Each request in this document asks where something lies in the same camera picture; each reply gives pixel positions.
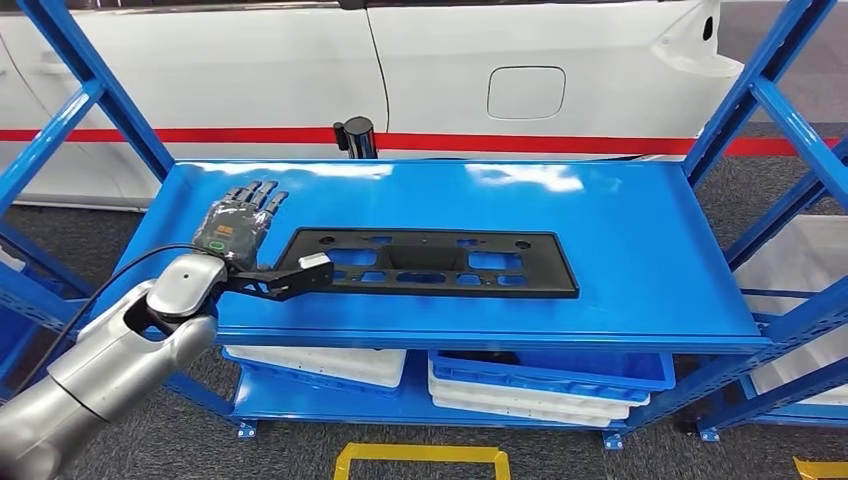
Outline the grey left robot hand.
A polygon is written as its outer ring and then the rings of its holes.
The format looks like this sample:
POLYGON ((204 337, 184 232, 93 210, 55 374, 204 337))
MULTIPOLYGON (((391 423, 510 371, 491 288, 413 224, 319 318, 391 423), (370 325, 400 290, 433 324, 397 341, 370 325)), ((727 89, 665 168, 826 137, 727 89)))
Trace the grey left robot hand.
POLYGON ((229 189, 212 203, 192 243, 225 258, 232 269, 257 268, 257 254, 273 217, 289 193, 280 190, 275 180, 251 181, 229 189))

